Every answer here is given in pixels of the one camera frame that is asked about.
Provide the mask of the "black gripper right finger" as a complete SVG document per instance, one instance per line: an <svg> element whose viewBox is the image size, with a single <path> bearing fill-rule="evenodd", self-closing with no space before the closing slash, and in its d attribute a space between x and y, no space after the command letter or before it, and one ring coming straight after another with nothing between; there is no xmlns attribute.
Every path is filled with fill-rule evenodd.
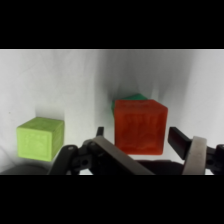
<svg viewBox="0 0 224 224"><path fill-rule="evenodd" d="M205 138L190 139L176 127L169 128L168 143L184 161L183 175L203 175L206 169L224 175L224 144L211 148Z"/></svg>

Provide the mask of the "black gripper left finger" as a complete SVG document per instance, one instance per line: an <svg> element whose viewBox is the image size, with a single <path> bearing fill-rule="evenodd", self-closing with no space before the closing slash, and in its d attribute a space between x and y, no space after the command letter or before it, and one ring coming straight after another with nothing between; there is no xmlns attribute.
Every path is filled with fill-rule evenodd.
<svg viewBox="0 0 224 224"><path fill-rule="evenodd" d="M59 151L49 175L79 175L89 170L93 175L153 175L153 172L133 160L104 137L99 127L96 136L78 148L65 145Z"/></svg>

